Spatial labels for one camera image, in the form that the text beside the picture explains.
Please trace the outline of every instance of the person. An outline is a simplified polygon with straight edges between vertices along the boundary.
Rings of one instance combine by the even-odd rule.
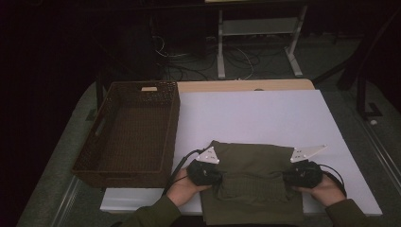
[[[192,197],[211,186],[196,186],[186,177],[186,169],[181,169],[176,182],[151,206],[136,210],[120,227],[155,227],[170,226],[181,216],[178,207],[189,202]],[[293,187],[294,190],[309,193],[315,200],[325,206],[327,215],[336,227],[376,227],[380,226],[367,218],[357,204],[346,199],[337,185],[326,175],[314,188]]]

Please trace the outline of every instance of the cable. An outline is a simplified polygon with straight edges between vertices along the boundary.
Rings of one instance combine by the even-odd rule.
[[[191,152],[189,152],[187,155],[185,155],[185,156],[181,159],[181,161],[178,163],[177,167],[174,169],[174,171],[173,171],[173,173],[171,174],[171,176],[168,178],[168,181],[167,181],[167,184],[166,184],[165,190],[163,191],[162,196],[165,195],[165,194],[167,193],[167,191],[168,191],[168,189],[170,189],[171,185],[173,185],[173,184],[174,184],[175,182],[177,182],[178,180],[181,180],[181,179],[178,179],[177,181],[175,181],[175,178],[177,177],[178,172],[179,172],[180,169],[183,167],[183,165],[185,164],[185,162],[186,162],[186,160],[189,158],[189,156],[191,156],[191,155],[194,154],[194,153],[201,154],[201,153],[203,153],[203,152],[204,152],[204,149],[195,149],[195,150],[192,150]]]
[[[175,181],[173,182],[173,184],[176,183],[176,182],[179,182],[180,180],[182,180],[182,179],[184,179],[184,178],[186,178],[186,177],[188,177],[188,176],[186,175],[186,176],[184,176],[184,177],[181,177],[180,179],[175,180]]]
[[[247,80],[247,79],[249,79],[251,76],[253,76],[253,72],[254,72],[254,70],[253,70],[253,64],[251,63],[251,61],[250,61],[250,59],[248,58],[248,55],[246,55],[242,50],[240,50],[239,48],[236,48],[236,47],[234,47],[236,50],[238,50],[239,52],[241,52],[244,56],[245,56],[245,58],[248,60],[248,63],[250,64],[250,67],[251,67],[251,73],[246,77],[246,78],[244,78],[243,80]]]
[[[319,165],[319,166],[327,167],[327,168],[330,168],[331,170],[335,171],[335,172],[337,173],[337,175],[339,175],[339,177],[340,177],[340,179],[341,179],[341,184],[342,184],[342,186],[345,187],[344,180],[342,179],[342,177],[341,177],[341,175],[338,173],[338,171],[336,171],[336,169],[334,169],[334,168],[332,168],[332,167],[330,167],[330,166],[326,166],[326,165]]]

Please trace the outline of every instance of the basket handle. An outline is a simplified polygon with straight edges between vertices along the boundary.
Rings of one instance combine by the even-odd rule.
[[[158,91],[158,87],[156,86],[144,86],[141,88],[141,92],[157,92]]]

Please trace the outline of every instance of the black cable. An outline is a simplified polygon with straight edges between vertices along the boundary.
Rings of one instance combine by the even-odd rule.
[[[173,182],[173,184],[176,183],[176,182],[179,182],[180,180],[182,180],[182,179],[184,179],[184,178],[187,178],[187,177],[188,177],[188,176],[181,177],[180,179],[175,180],[175,181]]]
[[[341,177],[341,175],[338,173],[338,171],[336,171],[336,169],[334,169],[334,168],[332,168],[332,167],[330,167],[330,166],[326,166],[326,165],[319,165],[319,166],[327,167],[327,168],[330,168],[331,170],[335,171],[335,172],[337,173],[337,175],[339,175],[339,177],[340,177],[340,179],[341,179],[341,184],[342,184],[342,186],[345,187],[344,180],[342,179],[342,177]]]
[[[189,156],[191,156],[194,153],[198,153],[201,154],[202,152],[204,152],[204,149],[195,149],[192,150],[191,152],[189,152],[187,155],[185,155],[181,161],[178,163],[177,167],[174,169],[173,173],[171,174],[171,176],[168,178],[165,190],[163,191],[162,196],[164,196],[168,189],[170,189],[171,185],[173,185],[175,182],[175,178],[177,177],[178,172],[180,171],[180,169],[183,167],[183,165],[185,164],[186,160],[189,158]]]

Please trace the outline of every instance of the olive green cloth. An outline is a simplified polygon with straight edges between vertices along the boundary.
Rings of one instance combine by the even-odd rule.
[[[223,180],[200,193],[208,225],[303,221],[302,195],[285,185],[281,173],[290,168],[294,148],[218,141],[210,146],[220,159]]]

